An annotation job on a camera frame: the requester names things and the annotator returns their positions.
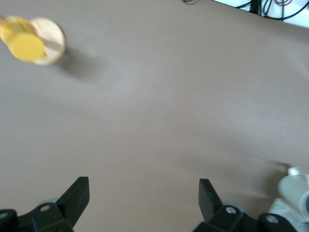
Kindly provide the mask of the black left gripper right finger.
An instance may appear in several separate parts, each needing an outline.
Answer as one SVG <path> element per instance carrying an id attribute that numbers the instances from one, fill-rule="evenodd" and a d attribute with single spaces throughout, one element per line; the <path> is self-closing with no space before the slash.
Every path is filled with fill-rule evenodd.
<path id="1" fill-rule="evenodd" d="M 199 180 L 198 204 L 204 221 L 195 232 L 295 232 L 284 217 L 263 213 L 254 219 L 236 206 L 223 204 L 209 179 Z"/>

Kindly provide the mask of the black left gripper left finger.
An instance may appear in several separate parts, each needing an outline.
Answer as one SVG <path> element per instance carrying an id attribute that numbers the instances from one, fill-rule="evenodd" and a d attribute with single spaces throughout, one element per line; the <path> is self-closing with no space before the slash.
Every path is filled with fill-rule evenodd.
<path id="1" fill-rule="evenodd" d="M 77 180 L 57 200 L 43 202 L 19 216 L 14 209 L 0 211 L 2 232 L 72 232 L 90 200 L 89 178 Z"/>

